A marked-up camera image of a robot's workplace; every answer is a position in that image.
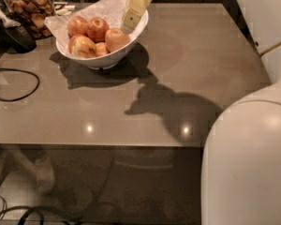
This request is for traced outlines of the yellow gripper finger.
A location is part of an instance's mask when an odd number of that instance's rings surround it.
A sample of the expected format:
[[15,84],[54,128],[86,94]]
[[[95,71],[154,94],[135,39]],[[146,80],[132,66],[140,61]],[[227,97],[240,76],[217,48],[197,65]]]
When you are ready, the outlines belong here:
[[152,0],[126,0],[126,8],[122,19],[122,27],[133,31],[141,21],[141,17]]

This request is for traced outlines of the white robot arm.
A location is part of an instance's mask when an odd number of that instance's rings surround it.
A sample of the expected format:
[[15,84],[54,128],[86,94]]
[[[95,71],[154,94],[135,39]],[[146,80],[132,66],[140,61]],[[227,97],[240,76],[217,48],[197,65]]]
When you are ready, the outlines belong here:
[[237,0],[270,85],[214,123],[201,165],[201,225],[281,225],[281,0]]

